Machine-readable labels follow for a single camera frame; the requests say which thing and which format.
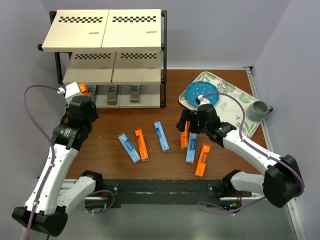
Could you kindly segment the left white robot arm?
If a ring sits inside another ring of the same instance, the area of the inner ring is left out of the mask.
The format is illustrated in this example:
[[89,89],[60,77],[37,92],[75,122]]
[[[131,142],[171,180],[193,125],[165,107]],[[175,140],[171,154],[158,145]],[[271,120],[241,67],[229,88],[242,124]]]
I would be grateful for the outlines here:
[[24,206],[15,207],[12,218],[28,230],[57,237],[65,228],[69,213],[89,194],[104,190],[103,176],[86,170],[65,193],[60,190],[68,169],[98,119],[95,103],[87,95],[73,97],[67,114],[53,130],[44,169]]

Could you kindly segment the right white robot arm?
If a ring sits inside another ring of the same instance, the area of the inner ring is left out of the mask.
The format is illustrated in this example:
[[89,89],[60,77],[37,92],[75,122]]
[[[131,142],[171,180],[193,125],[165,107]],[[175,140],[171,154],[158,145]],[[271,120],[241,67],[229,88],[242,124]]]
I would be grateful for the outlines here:
[[229,122],[223,122],[210,103],[196,110],[183,109],[176,128],[183,132],[189,122],[189,132],[205,134],[212,142],[226,148],[254,166],[259,174],[234,170],[223,179],[223,192],[230,197],[239,191],[263,195],[273,206],[281,208],[300,196],[305,188],[296,159],[269,151],[247,137]]

